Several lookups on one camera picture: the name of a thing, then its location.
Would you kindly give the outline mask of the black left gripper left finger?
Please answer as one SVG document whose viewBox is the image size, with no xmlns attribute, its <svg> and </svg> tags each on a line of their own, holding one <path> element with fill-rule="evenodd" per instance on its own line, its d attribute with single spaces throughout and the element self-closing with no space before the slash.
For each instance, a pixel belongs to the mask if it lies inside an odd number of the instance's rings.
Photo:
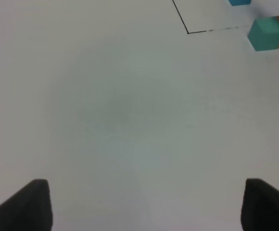
<svg viewBox="0 0 279 231">
<path fill-rule="evenodd" d="M 50 231 L 53 213 L 49 183 L 35 179 L 0 205 L 0 231 Z"/>
</svg>

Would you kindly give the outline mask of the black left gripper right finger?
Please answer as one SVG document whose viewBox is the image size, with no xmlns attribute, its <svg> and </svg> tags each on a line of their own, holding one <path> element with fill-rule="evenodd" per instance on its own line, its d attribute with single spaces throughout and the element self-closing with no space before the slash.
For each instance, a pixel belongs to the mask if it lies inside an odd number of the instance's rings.
<svg viewBox="0 0 279 231">
<path fill-rule="evenodd" d="M 241 226 L 244 231 L 279 231 L 279 190 L 262 179 L 247 179 Z"/>
</svg>

